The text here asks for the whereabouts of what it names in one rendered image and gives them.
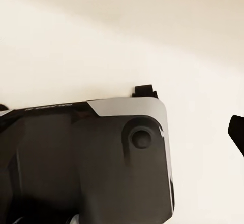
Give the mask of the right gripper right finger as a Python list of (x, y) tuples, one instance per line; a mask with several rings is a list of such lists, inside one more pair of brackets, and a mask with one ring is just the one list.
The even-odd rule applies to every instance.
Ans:
[(228, 134), (244, 156), (244, 117), (237, 115), (231, 117)]

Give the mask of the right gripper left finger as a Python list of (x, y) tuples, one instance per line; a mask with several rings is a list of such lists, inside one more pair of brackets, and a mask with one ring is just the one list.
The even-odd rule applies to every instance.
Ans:
[(0, 177), (26, 135), (21, 115), (0, 121)]

